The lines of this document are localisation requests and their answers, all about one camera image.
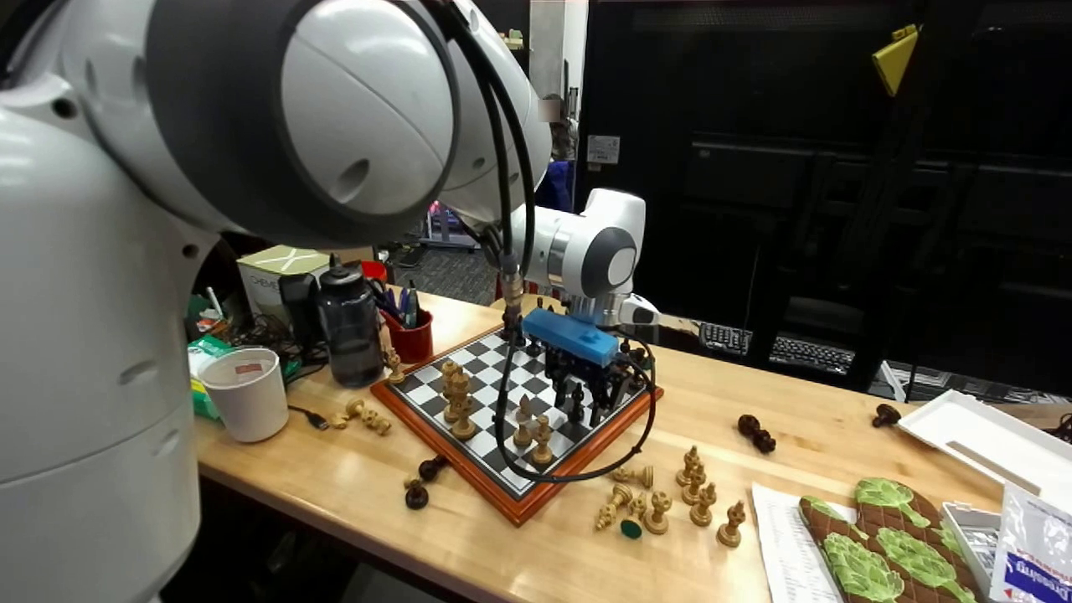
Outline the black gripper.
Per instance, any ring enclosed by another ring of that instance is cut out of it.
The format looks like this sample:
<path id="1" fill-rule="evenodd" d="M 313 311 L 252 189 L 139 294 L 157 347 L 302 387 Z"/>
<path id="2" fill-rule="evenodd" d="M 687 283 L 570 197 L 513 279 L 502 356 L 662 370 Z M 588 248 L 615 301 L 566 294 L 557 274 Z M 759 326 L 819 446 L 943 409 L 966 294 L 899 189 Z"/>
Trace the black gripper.
<path id="1" fill-rule="evenodd" d="M 605 369 L 600 369 L 600 365 L 582 363 L 561 347 L 548 347 L 547 351 L 547 376 L 553 382 L 559 409 L 566 405 L 561 401 L 566 378 L 577 378 L 582 386 L 582 423 L 600 425 L 600 414 L 613 412 L 619 405 L 619 392 L 634 378 L 634 351 L 619 347 L 615 358 Z"/>

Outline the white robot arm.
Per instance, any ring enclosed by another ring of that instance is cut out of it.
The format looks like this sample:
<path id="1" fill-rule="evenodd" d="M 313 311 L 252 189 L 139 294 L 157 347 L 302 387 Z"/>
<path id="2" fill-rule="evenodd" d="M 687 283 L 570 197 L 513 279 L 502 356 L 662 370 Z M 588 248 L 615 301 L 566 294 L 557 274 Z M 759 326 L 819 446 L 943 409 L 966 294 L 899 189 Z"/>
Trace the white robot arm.
<path id="1" fill-rule="evenodd" d="M 360 248 L 432 200 L 608 304 L 647 206 L 534 203 L 476 0 L 4 0 L 0 603 L 147 603 L 198 522 L 185 308 L 220 233 Z"/>

